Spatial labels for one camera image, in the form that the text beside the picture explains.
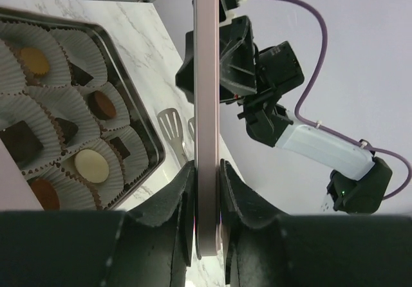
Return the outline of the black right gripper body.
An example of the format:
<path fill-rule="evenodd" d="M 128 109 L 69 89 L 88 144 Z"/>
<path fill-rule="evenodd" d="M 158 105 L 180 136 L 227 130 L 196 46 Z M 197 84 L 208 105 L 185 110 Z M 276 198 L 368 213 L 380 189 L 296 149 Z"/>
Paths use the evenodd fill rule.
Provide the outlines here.
<path fill-rule="evenodd" d="M 234 49 L 229 42 L 220 41 L 220 102 L 231 104 L 268 89 L 263 57 L 279 52 L 279 46 L 259 50 L 254 43 L 242 42 Z"/>

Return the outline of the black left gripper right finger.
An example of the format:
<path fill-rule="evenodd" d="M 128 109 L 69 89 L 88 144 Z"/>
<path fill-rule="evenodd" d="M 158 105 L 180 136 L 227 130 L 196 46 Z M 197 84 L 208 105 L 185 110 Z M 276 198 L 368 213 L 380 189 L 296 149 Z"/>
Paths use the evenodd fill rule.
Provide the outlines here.
<path fill-rule="evenodd" d="M 230 286 L 410 286 L 409 216 L 293 216 L 220 162 Z"/>

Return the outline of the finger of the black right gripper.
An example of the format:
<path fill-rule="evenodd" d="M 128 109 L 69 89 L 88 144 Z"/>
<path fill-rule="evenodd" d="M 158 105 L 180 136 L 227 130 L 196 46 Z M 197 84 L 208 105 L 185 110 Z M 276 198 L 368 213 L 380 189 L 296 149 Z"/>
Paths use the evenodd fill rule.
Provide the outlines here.
<path fill-rule="evenodd" d="M 237 17 L 220 28 L 220 101 L 257 93 L 250 19 Z"/>
<path fill-rule="evenodd" d="M 175 84 L 186 96 L 189 103 L 194 104 L 194 32 L 185 34 L 185 57 L 176 73 Z"/>

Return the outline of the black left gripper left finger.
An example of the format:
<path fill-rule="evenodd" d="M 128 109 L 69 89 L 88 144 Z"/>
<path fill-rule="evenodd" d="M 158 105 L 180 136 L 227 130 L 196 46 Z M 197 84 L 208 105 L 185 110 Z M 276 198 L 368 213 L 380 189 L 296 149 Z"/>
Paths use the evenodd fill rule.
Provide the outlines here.
<path fill-rule="evenodd" d="M 183 286 L 191 264 L 193 162 L 128 210 L 1 213 L 2 286 Z"/>

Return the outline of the metal tongs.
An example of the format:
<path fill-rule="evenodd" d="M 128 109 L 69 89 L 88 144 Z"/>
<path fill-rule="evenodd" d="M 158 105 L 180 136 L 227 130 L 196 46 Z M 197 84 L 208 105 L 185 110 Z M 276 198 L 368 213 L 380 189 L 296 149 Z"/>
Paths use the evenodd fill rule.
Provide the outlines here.
<path fill-rule="evenodd" d="M 156 118 L 165 141 L 173 150 L 176 160 L 182 168 L 192 160 L 192 154 L 185 142 L 182 120 L 178 110 L 173 107 L 163 109 Z"/>

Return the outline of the square tin lid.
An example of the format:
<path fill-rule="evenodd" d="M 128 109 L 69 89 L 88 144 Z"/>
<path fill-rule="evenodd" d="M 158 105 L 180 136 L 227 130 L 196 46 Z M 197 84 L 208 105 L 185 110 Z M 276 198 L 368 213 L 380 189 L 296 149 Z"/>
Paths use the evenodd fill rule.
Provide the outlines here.
<path fill-rule="evenodd" d="M 220 249 L 219 115 L 219 0 L 194 0 L 195 223 L 200 259 Z"/>

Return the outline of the pink chocolate tin box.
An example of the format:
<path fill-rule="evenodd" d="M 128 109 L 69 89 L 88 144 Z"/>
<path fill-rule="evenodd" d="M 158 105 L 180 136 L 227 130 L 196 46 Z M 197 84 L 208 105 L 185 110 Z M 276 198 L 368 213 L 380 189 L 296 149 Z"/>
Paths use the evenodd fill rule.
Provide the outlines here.
<path fill-rule="evenodd" d="M 40 49 L 50 71 L 35 77 L 19 56 L 25 47 Z M 86 86 L 73 85 L 69 62 L 94 77 Z M 88 107 L 88 96 L 103 92 L 117 116 L 99 120 Z M 64 144 L 56 118 L 78 125 L 79 131 Z M 164 160 L 164 149 L 145 107 L 107 33 L 96 24 L 50 17 L 11 8 L 1 9 L 1 130 L 25 121 L 43 144 L 32 160 L 15 163 L 18 184 L 1 185 L 1 196 L 16 191 L 15 208 L 32 199 L 37 178 L 48 180 L 57 192 L 60 209 L 109 210 L 117 208 Z M 109 143 L 120 137 L 131 155 L 123 160 Z M 109 164 L 102 183 L 84 179 L 74 165 L 75 155 L 91 149 Z"/>

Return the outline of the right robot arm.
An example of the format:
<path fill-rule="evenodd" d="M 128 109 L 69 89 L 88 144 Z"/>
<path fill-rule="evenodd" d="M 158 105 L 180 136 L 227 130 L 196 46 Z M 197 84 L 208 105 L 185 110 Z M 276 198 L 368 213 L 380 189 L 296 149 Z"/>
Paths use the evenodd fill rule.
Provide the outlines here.
<path fill-rule="evenodd" d="M 252 24 L 237 17 L 220 28 L 220 101 L 241 106 L 251 139 L 289 150 L 331 168 L 325 208 L 347 214 L 372 214 L 382 203 L 392 177 L 373 151 L 353 145 L 298 119 L 279 103 L 300 86 L 304 75 L 288 42 L 259 50 Z"/>

